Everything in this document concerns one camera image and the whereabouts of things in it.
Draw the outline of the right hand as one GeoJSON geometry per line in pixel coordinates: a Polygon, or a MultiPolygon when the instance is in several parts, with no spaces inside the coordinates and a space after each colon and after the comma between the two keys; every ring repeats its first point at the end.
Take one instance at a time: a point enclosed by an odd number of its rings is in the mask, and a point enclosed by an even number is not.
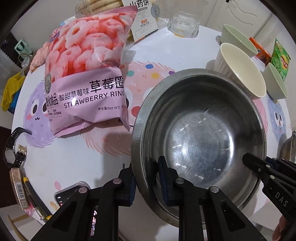
{"type": "Polygon", "coordinates": [[[272,240],[273,241],[279,241],[281,238],[281,235],[283,233],[283,231],[285,230],[285,228],[289,225],[289,222],[285,219],[284,216],[281,216],[278,225],[276,226],[273,236],[272,236],[272,240]]]}

